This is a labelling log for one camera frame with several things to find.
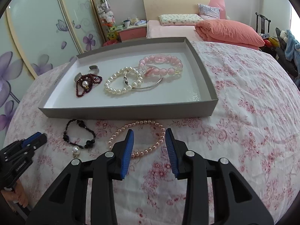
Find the white fabric with red flowers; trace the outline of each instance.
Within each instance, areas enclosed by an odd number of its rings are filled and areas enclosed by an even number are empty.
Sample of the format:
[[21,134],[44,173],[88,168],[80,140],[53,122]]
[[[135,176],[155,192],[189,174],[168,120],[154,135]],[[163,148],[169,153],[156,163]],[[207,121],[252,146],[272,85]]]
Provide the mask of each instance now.
[[[227,44],[193,42],[218,93],[219,102],[209,118],[158,120],[175,137],[204,158],[227,157],[262,199],[274,220],[279,220],[300,190],[300,93],[281,66],[268,54]],[[68,119],[47,118],[38,104],[65,65],[40,76],[22,99],[8,129],[5,145],[40,131],[48,143],[36,151],[22,175],[31,205],[72,160],[72,147],[62,139]],[[95,131],[95,147],[82,151],[82,161],[107,151],[107,141],[125,121],[86,121]],[[158,130],[134,128],[135,149],[156,142]],[[68,135],[79,144],[92,138],[76,124]],[[181,224],[186,181],[171,172],[165,145],[131,161],[123,181],[114,181],[118,223]],[[213,222],[209,185],[210,222]]]

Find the chair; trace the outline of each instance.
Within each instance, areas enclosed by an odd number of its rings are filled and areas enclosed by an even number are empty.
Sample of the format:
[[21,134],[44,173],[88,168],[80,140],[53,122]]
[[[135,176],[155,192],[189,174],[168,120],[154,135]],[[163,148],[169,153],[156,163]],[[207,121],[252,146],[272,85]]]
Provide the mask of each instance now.
[[268,24],[268,33],[270,32],[270,23],[271,23],[271,20],[267,19],[264,15],[261,15],[261,14],[258,14],[258,13],[255,13],[256,14],[256,33],[258,33],[258,17],[260,17],[260,23],[261,23],[261,31],[260,33],[261,34],[264,34],[265,33],[265,23],[266,23],[266,20],[269,22]]

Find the headboard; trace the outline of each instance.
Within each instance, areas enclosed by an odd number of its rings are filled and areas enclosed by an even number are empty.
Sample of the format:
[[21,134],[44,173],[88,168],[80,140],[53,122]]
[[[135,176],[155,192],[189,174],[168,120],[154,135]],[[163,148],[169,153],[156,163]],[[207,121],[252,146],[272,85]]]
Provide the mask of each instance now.
[[144,0],[147,20],[159,20],[162,14],[199,14],[198,4],[220,7],[220,18],[226,19],[224,0]]

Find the box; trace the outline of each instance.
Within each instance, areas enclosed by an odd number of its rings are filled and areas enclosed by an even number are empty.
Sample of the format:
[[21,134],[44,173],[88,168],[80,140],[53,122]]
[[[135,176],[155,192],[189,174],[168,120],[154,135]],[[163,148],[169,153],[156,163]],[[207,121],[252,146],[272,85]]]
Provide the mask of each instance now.
[[[183,71],[179,79],[167,75],[151,90],[131,91],[119,96],[104,91],[105,81],[113,73],[124,67],[136,67],[145,56],[158,54],[177,56],[182,60]],[[74,77],[79,72],[91,73],[90,65],[98,66],[103,81],[78,98]],[[172,67],[167,64],[157,66]],[[116,79],[111,87],[122,89],[123,77]],[[177,119],[211,116],[217,102],[217,93],[197,52],[186,38],[175,37],[118,43],[79,55],[55,80],[39,109],[52,118]]]

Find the silver rivet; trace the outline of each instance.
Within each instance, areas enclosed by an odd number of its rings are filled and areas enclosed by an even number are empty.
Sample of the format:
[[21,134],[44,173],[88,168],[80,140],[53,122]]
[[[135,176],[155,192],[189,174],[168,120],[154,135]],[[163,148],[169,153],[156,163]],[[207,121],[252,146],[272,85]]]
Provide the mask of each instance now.
[[105,153],[106,157],[113,157],[114,153],[112,151],[108,151]]
[[74,160],[71,161],[71,164],[72,164],[73,166],[76,166],[76,165],[78,165],[79,163],[80,163],[79,159],[74,159]]
[[188,157],[193,157],[195,155],[195,153],[193,151],[187,151],[185,153]]
[[220,159],[220,162],[221,162],[222,164],[226,165],[226,164],[229,163],[229,160],[228,160],[227,158],[223,157],[223,158]]

